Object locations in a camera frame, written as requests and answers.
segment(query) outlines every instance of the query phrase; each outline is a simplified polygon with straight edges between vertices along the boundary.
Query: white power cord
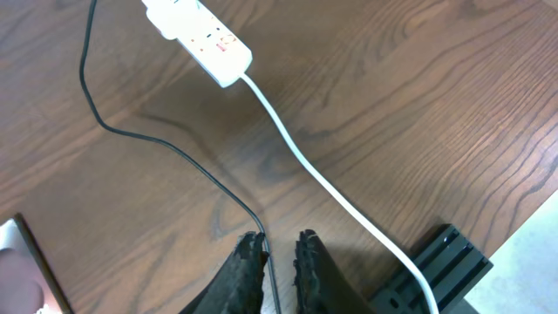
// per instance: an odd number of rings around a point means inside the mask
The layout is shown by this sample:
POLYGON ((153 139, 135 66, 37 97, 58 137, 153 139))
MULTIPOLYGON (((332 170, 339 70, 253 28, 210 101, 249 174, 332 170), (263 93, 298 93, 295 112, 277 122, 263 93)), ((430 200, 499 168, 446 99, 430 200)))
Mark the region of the white power cord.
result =
POLYGON ((252 81, 251 78, 246 75, 246 73, 241 74, 241 79, 243 79, 248 86, 252 89, 255 96, 262 102, 263 107, 265 110, 268 111, 269 116, 276 124, 279 133, 287 143, 287 146, 290 148, 290 151, 295 155, 295 157, 300 161, 306 170, 314 179, 316 179, 320 184, 325 188, 334 199, 336 199, 339 204, 345 208, 353 218, 357 220, 366 230, 368 230, 373 236, 375 236, 389 251, 395 255, 399 261, 412 273, 412 275, 417 279, 420 288, 422 289, 423 293, 426 297, 426 302, 428 303, 428 309, 432 314, 439 314, 438 305, 436 303, 436 299, 434 298, 434 294, 432 293, 432 289, 430 285, 426 281, 426 278, 420 272, 419 268, 411 261, 411 259, 395 244, 393 243, 386 235, 382 233, 376 226, 374 226, 366 217, 364 217, 356 208, 354 208, 349 201, 347 201, 339 191, 337 191, 331 183, 329 183, 323 176, 320 174, 310 162, 304 157, 303 153, 298 149, 295 142, 289 135, 289 131, 285 128, 281 119, 277 115, 276 111, 273 109, 271 104, 268 100, 263 96, 262 91, 258 88, 258 86, 252 81))

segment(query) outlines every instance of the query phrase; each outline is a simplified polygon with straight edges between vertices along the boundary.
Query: white floor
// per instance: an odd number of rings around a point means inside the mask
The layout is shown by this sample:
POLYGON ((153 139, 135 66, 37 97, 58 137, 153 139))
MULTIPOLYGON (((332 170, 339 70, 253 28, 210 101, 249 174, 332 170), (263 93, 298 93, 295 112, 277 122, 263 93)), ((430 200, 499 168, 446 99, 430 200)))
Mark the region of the white floor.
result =
POLYGON ((494 253, 465 300, 480 314, 558 313, 557 230, 558 192, 494 253))

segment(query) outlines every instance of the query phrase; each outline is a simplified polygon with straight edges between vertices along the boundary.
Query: cable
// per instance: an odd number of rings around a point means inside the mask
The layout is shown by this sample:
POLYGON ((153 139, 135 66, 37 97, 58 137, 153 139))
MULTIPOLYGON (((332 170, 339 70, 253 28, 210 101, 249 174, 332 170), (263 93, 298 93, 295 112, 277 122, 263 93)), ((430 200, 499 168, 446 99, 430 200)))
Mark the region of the cable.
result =
MULTIPOLYGON (((167 147, 167 148, 171 149, 172 151, 174 151, 175 153, 177 153, 178 155, 180 155, 182 158, 184 158, 185 160, 190 162, 194 167, 196 167, 198 170, 200 170, 200 172, 202 172, 205 176, 207 176, 207 178, 210 181, 212 181, 217 187, 219 187, 223 192, 225 192, 226 195, 230 196, 230 198, 232 198, 234 201, 236 201, 236 203, 238 205, 240 205, 242 208, 244 208, 244 210, 246 210, 246 212, 250 215, 250 217, 252 217, 255 224, 258 226, 258 229, 260 230, 260 232, 262 232, 265 235, 265 229, 262 225, 262 222, 260 221, 258 216, 252 211, 252 209, 250 209, 233 192, 231 192, 228 188, 226 188, 224 185, 222 185, 217 179, 215 179, 213 177, 213 175, 211 175, 204 167, 202 167, 199 163, 197 163, 194 159, 192 159, 192 157, 190 157, 188 154, 184 153, 178 147, 176 147, 175 145, 173 145, 173 144, 171 144, 171 143, 169 143, 165 140, 158 139, 158 138, 151 137, 151 136, 147 136, 147 135, 144 135, 144 134, 138 134, 138 133, 132 133, 132 132, 120 130, 120 129, 114 128, 112 126, 108 126, 103 121, 103 119, 99 115, 99 112, 97 111, 97 107, 93 103, 92 96, 89 93, 89 89, 87 88, 87 84, 85 82, 85 61, 87 60, 87 52, 89 50, 89 39, 90 39, 90 36, 91 36, 93 16, 94 16, 94 13, 95 13, 96 5, 97 5, 97 0, 91 0, 91 4, 89 6, 89 14, 88 14, 88 17, 87 17, 87 25, 85 27, 84 46, 83 46, 83 51, 81 53, 81 59, 79 61, 79 82, 81 83, 81 88, 84 91, 84 95, 85 95, 85 98, 87 99, 87 103, 89 104, 89 107, 91 108, 91 111, 93 112, 93 115, 95 116, 95 120, 105 130, 107 130, 109 132, 116 133, 116 134, 123 135, 123 136, 128 136, 128 137, 139 139, 139 140, 147 140, 147 141, 151 141, 153 143, 161 144, 162 146, 167 147)), ((275 303, 276 313, 281 314, 281 306, 279 304, 279 293, 277 291, 276 274, 275 274, 274 267, 273 267, 273 259, 271 258, 271 246, 269 245, 268 237, 264 238, 263 247, 269 253, 269 257, 268 257, 269 281, 271 283, 271 292, 273 294, 273 301, 275 303)))
POLYGON ((290 151, 295 155, 295 157, 300 161, 304 168, 316 179, 322 187, 324 187, 333 198, 339 202, 339 204, 345 208, 353 218, 357 220, 366 230, 368 230, 373 236, 375 236, 389 251, 391 251, 401 263, 412 273, 412 275, 417 279, 420 288, 425 294, 426 302, 428 303, 428 308, 432 314, 439 314, 438 305, 436 303, 436 299, 434 298, 434 294, 432 293, 432 289, 430 285, 426 281, 426 278, 420 272, 419 268, 411 261, 411 259, 395 244, 393 243, 386 235, 382 233, 376 226, 374 226, 366 217, 364 217, 356 208, 354 208, 349 201, 347 201, 339 191, 337 191, 331 183, 329 183, 323 176, 320 174, 311 164, 310 162, 304 157, 303 153, 298 149, 293 139, 291 139, 289 135, 289 131, 285 128, 281 119, 277 115, 276 111, 273 109, 271 104, 268 100, 263 96, 262 91, 258 88, 258 86, 252 81, 251 78, 248 77, 245 73, 241 74, 241 79, 243 79, 246 84, 252 89, 255 96, 262 102, 263 107, 265 110, 268 111, 269 116, 276 124, 279 133, 287 143, 287 146, 290 148, 290 151))

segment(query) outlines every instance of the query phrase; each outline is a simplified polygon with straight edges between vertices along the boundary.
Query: black bracket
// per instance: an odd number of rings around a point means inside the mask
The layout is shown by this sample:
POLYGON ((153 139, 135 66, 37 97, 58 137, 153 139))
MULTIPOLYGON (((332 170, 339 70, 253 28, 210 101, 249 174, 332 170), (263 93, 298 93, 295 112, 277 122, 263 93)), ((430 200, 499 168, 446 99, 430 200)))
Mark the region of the black bracket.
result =
MULTIPOLYGON (((448 313, 493 267, 453 225, 445 225, 413 261, 432 287, 439 312, 448 313)), ((427 314, 419 284, 401 270, 370 301, 378 314, 427 314)))

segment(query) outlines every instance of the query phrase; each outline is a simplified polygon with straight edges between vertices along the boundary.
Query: brown wooden surface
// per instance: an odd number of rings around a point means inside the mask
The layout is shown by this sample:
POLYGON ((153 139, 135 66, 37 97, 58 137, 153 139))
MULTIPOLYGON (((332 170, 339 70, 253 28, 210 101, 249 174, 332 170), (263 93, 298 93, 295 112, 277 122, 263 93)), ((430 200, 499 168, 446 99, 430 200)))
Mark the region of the brown wooden surface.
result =
MULTIPOLYGON (((316 167, 405 248, 457 225, 492 254, 558 188, 558 12, 490 0, 207 0, 316 167)), ((164 147, 100 129, 78 85, 86 0, 0 3, 0 214, 22 212, 77 313, 175 313, 254 223, 164 147)), ((395 259, 140 0, 100 0, 86 70, 107 121, 172 141, 269 230, 284 312, 315 229, 365 293, 395 259)), ((266 283, 263 312, 272 312, 266 283)))

